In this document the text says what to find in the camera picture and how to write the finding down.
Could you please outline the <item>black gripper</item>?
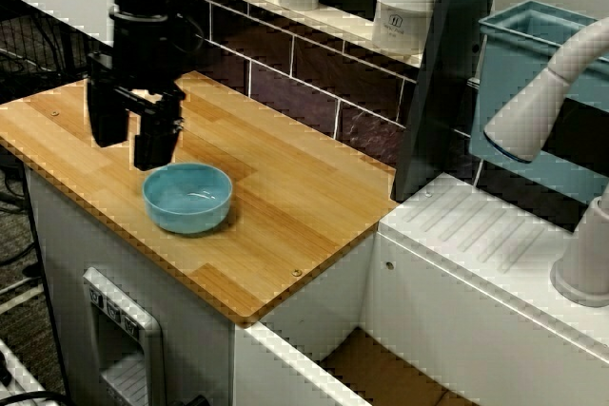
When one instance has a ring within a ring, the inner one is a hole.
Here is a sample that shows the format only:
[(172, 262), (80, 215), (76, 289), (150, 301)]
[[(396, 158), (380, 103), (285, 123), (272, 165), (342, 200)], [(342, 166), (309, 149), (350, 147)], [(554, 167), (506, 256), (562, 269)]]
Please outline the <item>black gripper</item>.
[(183, 129), (186, 95), (176, 80), (186, 57), (182, 15), (113, 15), (109, 52), (88, 55), (88, 114), (100, 147), (124, 142), (128, 114), (140, 116), (134, 165), (147, 171), (171, 162)]

